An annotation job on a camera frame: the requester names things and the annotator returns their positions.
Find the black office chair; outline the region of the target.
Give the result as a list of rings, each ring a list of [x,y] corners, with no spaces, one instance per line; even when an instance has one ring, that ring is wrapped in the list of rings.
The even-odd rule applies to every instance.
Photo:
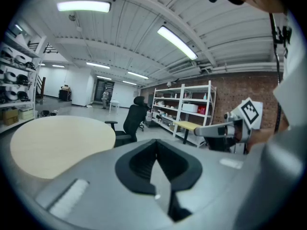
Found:
[[[105,121],[106,124],[111,125],[111,128],[115,132],[115,148],[137,142],[137,129],[139,128],[141,122],[145,120],[148,111],[148,105],[144,102],[144,99],[144,96],[135,97],[133,101],[134,104],[130,106],[128,115],[123,124],[123,131],[115,130],[115,124],[117,124],[117,121]]]

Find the person's white shirt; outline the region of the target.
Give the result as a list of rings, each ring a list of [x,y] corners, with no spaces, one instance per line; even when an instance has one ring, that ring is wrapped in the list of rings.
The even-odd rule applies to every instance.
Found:
[[[307,125],[307,40],[290,11],[285,22],[292,34],[284,53],[283,80],[273,91],[283,111],[280,132]]]

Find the round beige table black base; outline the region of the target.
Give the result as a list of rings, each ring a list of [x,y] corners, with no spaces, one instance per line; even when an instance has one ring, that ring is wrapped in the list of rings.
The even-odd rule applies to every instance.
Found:
[[[84,158],[114,147],[108,124],[81,116],[50,116],[16,130],[10,142],[14,162],[25,173],[53,179]]]

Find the brown cardboard box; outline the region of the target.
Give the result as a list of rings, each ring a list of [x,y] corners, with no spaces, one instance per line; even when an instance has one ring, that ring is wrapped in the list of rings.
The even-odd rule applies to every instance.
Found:
[[[5,109],[2,111],[3,123],[6,126],[11,126],[19,122],[19,110],[17,108]]]

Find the white metal storage shelf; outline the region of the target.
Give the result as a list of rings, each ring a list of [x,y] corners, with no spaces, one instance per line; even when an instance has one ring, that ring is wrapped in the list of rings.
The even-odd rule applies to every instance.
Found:
[[[209,81],[204,85],[186,86],[168,89],[155,89],[152,103],[152,120],[174,137],[184,139],[185,129],[175,125],[175,121],[188,121],[200,126],[208,126],[213,122],[216,102],[216,87]],[[206,105],[206,114],[182,112],[182,104]],[[202,137],[189,132],[187,142],[198,148],[206,145]]]

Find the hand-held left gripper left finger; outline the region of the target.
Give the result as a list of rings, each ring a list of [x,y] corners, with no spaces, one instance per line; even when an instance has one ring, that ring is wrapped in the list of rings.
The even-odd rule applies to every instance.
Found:
[[[128,190],[115,173],[116,161],[125,153],[145,144],[130,143],[86,157],[55,177],[39,192],[36,202],[45,210],[43,219],[52,230],[162,230],[172,219],[157,204],[154,196]],[[65,218],[50,213],[50,208],[74,185],[83,180],[81,196],[65,201]]]

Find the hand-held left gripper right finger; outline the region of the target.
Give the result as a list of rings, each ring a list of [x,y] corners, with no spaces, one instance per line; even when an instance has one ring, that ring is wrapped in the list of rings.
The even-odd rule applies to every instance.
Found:
[[[157,141],[157,161],[169,182],[171,223],[157,230],[248,230],[239,220],[247,190],[235,179],[241,155]]]

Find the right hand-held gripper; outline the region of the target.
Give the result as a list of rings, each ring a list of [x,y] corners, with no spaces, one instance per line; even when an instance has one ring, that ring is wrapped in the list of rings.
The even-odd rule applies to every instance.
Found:
[[[194,129],[194,135],[200,137],[232,138],[236,143],[247,143],[254,125],[260,119],[251,98],[243,100],[234,110],[225,113],[226,125],[201,126]]]

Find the cream storage box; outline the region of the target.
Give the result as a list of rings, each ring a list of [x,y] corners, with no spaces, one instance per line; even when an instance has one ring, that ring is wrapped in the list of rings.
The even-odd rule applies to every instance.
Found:
[[[22,120],[29,119],[29,118],[34,118],[34,116],[35,115],[34,115],[33,108],[25,107],[25,108],[20,108],[19,109],[19,117]]]

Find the ceiling light panel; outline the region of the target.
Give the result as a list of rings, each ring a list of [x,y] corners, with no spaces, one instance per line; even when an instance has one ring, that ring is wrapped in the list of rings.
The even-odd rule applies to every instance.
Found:
[[[182,53],[184,53],[190,60],[196,60],[198,56],[185,44],[176,34],[170,31],[165,26],[161,26],[157,33],[177,47]]]
[[[110,2],[92,1],[92,0],[75,0],[57,3],[57,9],[64,11],[95,11],[108,13],[111,8]]]
[[[101,65],[101,64],[97,64],[97,63],[92,63],[92,62],[86,62],[86,65],[88,65],[88,66],[93,66],[93,67],[99,67],[99,68],[110,69],[109,66]]]

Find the small yellow-topped table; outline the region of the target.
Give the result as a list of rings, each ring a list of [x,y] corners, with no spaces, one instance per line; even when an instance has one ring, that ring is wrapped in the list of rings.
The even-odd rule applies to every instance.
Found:
[[[188,121],[175,121],[173,123],[185,129],[183,144],[186,144],[189,132],[200,127],[200,125]]]

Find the white appliance box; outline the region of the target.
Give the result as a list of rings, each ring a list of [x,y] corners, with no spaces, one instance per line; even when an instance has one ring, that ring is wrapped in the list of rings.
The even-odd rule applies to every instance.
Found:
[[[182,110],[182,112],[197,113],[198,105],[191,104],[191,103],[183,103],[181,110]]]

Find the white metal helmet shelf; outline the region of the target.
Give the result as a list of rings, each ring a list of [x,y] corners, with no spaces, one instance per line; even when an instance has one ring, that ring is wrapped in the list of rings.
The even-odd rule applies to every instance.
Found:
[[[15,20],[13,21],[3,35],[3,39],[0,41],[0,46],[8,45],[9,47],[29,56],[34,60],[34,64],[37,66],[36,84],[34,88],[34,97],[31,102],[25,103],[7,103],[0,105],[0,134],[24,124],[28,121],[32,121],[36,118],[35,103],[39,98],[43,97],[45,79],[39,77],[39,71],[43,65],[44,49],[46,47],[45,37],[40,36],[35,32],[25,21]],[[3,123],[2,111],[5,109],[30,107],[34,110],[34,118],[22,120],[19,117],[19,122],[11,126],[6,126]]]

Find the row of white black helmets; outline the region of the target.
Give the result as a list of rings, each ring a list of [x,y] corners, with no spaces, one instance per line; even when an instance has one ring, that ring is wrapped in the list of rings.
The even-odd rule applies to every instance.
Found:
[[[34,97],[37,66],[29,56],[0,46],[0,105],[31,102]]]

